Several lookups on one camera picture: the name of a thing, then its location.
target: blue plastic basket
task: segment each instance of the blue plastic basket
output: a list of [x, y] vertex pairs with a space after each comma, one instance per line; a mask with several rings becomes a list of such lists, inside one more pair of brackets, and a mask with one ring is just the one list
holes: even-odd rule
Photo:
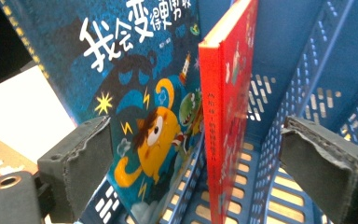
[[[213, 2], [200, 1], [203, 35], [231, 1]], [[279, 169], [280, 131], [288, 115], [313, 120], [358, 145], [358, 1], [259, 1], [244, 139], [248, 144], [242, 151], [228, 223], [328, 222]], [[195, 158], [162, 223], [210, 222], [204, 159], [197, 156], [200, 159]], [[297, 200], [278, 197], [276, 192], [295, 195]], [[277, 205], [289, 211], [286, 216]], [[99, 216], [90, 210], [92, 205], [88, 217]], [[122, 212], [108, 221], [128, 220]]]

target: cartoon monster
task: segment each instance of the cartoon monster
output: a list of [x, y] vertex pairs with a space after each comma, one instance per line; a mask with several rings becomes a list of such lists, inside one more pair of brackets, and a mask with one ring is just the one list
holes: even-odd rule
[[187, 127], [184, 133], [183, 151], [188, 152], [189, 138], [201, 132], [202, 107], [201, 93], [196, 91], [185, 96], [179, 108], [179, 120], [183, 127]]
[[188, 130], [193, 128], [193, 122], [199, 116], [201, 108], [201, 93], [189, 93], [180, 104], [179, 120], [182, 126], [188, 127]]
[[[111, 63], [114, 67], [103, 80], [99, 89], [94, 93], [94, 99], [103, 98], [101, 97], [102, 92], [105, 95], [110, 93], [109, 96], [112, 97], [111, 100], [109, 100], [109, 104], [114, 108], [117, 105], [122, 104], [122, 101], [126, 99], [124, 97], [129, 91], [144, 90], [146, 84], [150, 86], [155, 85], [155, 81], [152, 79], [153, 68], [157, 64], [157, 55], [155, 51], [150, 50], [147, 53], [147, 56], [140, 54], [125, 55], [121, 59], [112, 59]], [[101, 101], [92, 101], [88, 111], [98, 111], [96, 108], [100, 108], [99, 106], [102, 106]], [[107, 106], [104, 108], [105, 110], [99, 111], [104, 111], [105, 114], [110, 114], [112, 116], [117, 114], [117, 111], [114, 109], [108, 109]]]
[[170, 99], [168, 108], [158, 106], [146, 119], [137, 119], [139, 132], [133, 137], [132, 142], [140, 166], [133, 173], [128, 174], [125, 168], [129, 158], [125, 156], [120, 159], [115, 169], [115, 179], [121, 188], [131, 186], [142, 172], [152, 177], [157, 184], [161, 165], [172, 146], [175, 146], [177, 138], [182, 135], [178, 119], [171, 111], [174, 98], [173, 85], [167, 78], [163, 78], [158, 83], [156, 92], [160, 92], [162, 87], [168, 91]]

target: red book cover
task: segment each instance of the red book cover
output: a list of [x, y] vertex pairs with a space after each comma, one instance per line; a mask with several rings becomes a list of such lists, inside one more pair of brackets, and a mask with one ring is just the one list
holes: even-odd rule
[[199, 44], [212, 223], [224, 223], [246, 128], [257, 0], [236, 1]]

